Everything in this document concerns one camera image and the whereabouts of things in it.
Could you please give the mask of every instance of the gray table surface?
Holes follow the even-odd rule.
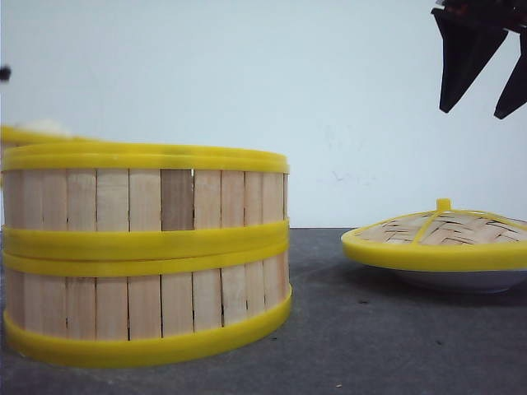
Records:
[[[497,295],[423,290],[348,261],[344,231],[291,231],[292,314],[261,341],[137,369],[53,366],[2,344],[2,393],[527,393],[527,282]]]

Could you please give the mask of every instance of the woven bamboo lid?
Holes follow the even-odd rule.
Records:
[[[419,271],[527,268],[527,222],[486,211],[452,209],[399,216],[347,232],[344,253],[373,266]]]

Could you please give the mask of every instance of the white wall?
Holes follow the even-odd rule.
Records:
[[[511,34],[445,115],[432,0],[4,0],[2,121],[284,153],[291,224],[435,206],[527,218],[527,107],[493,118]]]

